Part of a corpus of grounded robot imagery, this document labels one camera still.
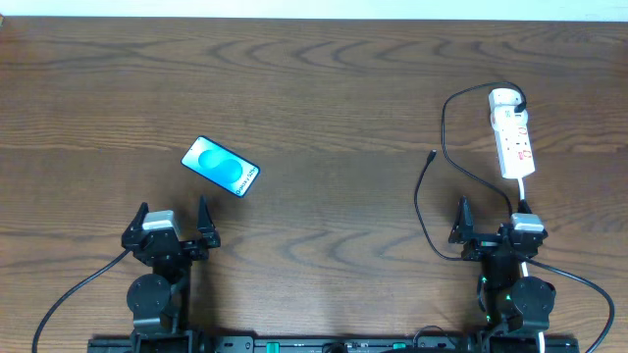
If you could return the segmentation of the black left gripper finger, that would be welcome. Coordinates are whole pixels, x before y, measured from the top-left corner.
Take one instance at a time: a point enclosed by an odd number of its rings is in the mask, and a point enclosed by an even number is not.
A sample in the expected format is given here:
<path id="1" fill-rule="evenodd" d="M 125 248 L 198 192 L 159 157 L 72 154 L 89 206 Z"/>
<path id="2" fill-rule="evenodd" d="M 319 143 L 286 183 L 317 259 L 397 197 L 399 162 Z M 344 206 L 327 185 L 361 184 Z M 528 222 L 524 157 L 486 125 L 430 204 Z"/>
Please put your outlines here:
<path id="1" fill-rule="evenodd" d="M 146 202 L 142 202 L 129 226 L 125 230 L 125 236 L 135 236 L 136 234 L 141 233 L 143 221 L 147 214 L 148 204 Z"/>
<path id="2" fill-rule="evenodd" d="M 204 195 L 201 195 L 199 198 L 196 227 L 202 236 L 214 236 L 216 233 L 216 228 L 207 207 L 207 199 Z"/>

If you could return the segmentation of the blue Galaxy smartphone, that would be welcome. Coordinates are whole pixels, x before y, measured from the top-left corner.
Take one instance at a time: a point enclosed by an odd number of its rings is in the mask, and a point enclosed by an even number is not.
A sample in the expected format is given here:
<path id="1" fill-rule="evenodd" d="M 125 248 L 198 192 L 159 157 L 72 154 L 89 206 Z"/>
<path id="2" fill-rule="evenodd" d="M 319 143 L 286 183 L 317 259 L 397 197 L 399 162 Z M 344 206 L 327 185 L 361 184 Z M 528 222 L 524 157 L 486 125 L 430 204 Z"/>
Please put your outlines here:
<path id="1" fill-rule="evenodd" d="M 258 166 L 203 135 L 190 145 L 181 163 L 239 198 L 260 175 Z"/>

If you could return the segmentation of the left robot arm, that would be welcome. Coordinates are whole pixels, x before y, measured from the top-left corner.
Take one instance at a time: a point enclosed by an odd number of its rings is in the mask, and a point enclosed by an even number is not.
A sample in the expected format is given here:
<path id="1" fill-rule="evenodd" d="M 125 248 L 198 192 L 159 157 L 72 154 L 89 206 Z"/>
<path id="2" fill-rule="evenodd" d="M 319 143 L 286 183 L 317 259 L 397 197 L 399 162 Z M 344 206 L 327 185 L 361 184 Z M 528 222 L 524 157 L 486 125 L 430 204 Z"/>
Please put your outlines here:
<path id="1" fill-rule="evenodd" d="M 221 246 L 204 196 L 199 199 L 198 238 L 179 239 L 171 210 L 151 212 L 142 203 L 121 237 L 122 246 L 152 269 L 138 277 L 127 293 L 133 315 L 133 352 L 212 352 L 214 339 L 189 321 L 191 267 Z"/>

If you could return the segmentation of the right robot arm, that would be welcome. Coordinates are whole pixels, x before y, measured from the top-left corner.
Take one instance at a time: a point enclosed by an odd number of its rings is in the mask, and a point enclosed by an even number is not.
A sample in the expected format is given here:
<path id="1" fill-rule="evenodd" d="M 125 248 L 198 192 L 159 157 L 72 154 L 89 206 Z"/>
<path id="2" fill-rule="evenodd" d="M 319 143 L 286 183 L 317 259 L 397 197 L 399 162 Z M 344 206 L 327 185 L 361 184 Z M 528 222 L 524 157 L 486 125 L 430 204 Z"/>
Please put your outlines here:
<path id="1" fill-rule="evenodd" d="M 540 336 L 550 326 L 555 287 L 531 277 L 522 265 L 538 254 L 547 237 L 540 217 L 524 201 L 497 231 L 477 232 L 470 204 L 460 198 L 448 241 L 463 246 L 462 260 L 482 266 L 479 300 L 488 315 L 487 326 L 476 333 L 482 352 L 545 350 Z"/>

